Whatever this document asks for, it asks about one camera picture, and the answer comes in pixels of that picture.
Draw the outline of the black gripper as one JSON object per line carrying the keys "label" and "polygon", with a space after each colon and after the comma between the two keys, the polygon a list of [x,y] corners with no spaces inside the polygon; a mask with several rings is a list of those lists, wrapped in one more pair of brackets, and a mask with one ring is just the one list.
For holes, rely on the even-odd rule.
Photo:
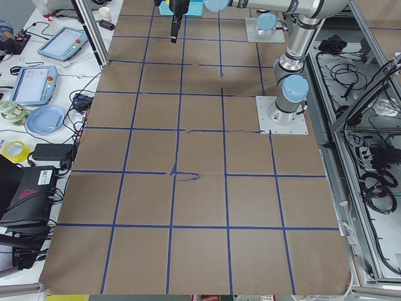
{"label": "black gripper", "polygon": [[189,0],[170,0],[169,9],[173,13],[170,29],[170,41],[176,43],[181,27],[182,16],[189,10]]}

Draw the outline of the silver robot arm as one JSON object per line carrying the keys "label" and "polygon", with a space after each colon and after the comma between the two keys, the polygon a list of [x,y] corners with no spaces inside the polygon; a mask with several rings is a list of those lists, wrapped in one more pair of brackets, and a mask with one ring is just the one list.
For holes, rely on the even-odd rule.
{"label": "silver robot arm", "polygon": [[206,8],[219,12],[227,7],[253,8],[278,11],[284,14],[298,13],[298,19],[289,37],[286,52],[274,64],[278,95],[268,108],[273,123],[287,126],[293,122],[301,102],[305,101],[309,83],[299,73],[315,40],[320,24],[326,18],[339,13],[346,1],[205,1]]}
{"label": "silver robot arm", "polygon": [[277,15],[268,12],[262,13],[256,18],[256,29],[258,36],[261,38],[272,37],[277,28],[279,22]]}

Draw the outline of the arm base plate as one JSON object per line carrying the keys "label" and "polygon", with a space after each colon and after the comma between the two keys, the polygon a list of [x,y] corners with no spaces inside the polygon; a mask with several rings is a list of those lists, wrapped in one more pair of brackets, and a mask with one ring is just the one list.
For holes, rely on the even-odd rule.
{"label": "arm base plate", "polygon": [[302,105],[296,112],[288,114],[276,107],[276,97],[257,96],[256,108],[262,134],[308,135]]}
{"label": "arm base plate", "polygon": [[257,26],[256,18],[245,18],[247,41],[252,43],[285,43],[284,31],[276,23],[270,30],[262,30]]}

